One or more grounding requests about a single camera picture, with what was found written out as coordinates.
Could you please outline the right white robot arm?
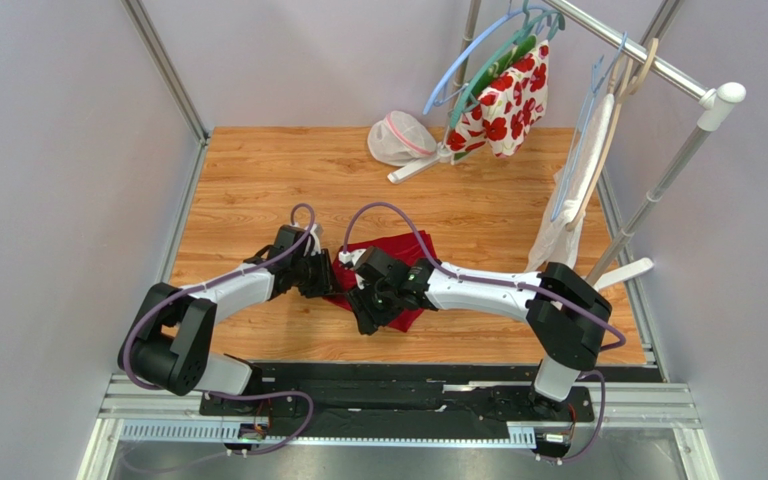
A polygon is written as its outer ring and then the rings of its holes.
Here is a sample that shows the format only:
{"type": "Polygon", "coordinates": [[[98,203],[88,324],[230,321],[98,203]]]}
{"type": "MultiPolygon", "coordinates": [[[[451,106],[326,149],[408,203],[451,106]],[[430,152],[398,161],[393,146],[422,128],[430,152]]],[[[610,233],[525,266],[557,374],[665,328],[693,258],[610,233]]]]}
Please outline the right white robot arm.
{"type": "Polygon", "coordinates": [[[561,263],[498,273],[428,258],[408,265],[378,247],[341,253],[338,261],[355,276],[346,300],[363,335],[419,310],[474,311],[528,325],[544,350],[532,390],[546,401],[566,400],[594,369],[610,329],[609,301],[561,263]]]}

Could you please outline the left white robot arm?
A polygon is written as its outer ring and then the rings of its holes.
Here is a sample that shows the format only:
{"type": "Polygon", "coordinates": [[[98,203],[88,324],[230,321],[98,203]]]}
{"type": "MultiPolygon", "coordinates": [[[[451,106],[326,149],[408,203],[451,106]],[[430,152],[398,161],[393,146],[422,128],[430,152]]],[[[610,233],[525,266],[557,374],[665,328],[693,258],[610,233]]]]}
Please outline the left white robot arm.
{"type": "Polygon", "coordinates": [[[212,352],[215,327],[292,289],[305,298],[337,294],[320,230],[318,224],[283,225],[272,244],[223,275],[182,287],[150,287],[119,351],[119,367],[142,388],[178,396],[250,394],[254,366],[212,352]]]}

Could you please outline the dark red cloth napkin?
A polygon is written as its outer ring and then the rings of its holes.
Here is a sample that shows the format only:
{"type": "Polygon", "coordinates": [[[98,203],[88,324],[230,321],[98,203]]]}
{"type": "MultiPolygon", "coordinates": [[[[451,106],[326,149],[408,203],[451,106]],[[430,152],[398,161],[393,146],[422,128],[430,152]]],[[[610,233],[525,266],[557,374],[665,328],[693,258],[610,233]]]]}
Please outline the dark red cloth napkin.
{"type": "MultiPolygon", "coordinates": [[[[367,249],[369,247],[380,248],[390,256],[401,260],[408,265],[412,265],[417,260],[425,257],[418,240],[412,233],[379,237],[369,241],[348,244],[350,252],[367,249]]],[[[357,285],[357,279],[354,273],[349,268],[345,267],[338,258],[334,259],[331,265],[336,280],[343,291],[348,291],[357,285]]],[[[390,322],[388,327],[400,332],[407,332],[422,313],[423,310],[406,310],[395,320],[390,322]]]]}

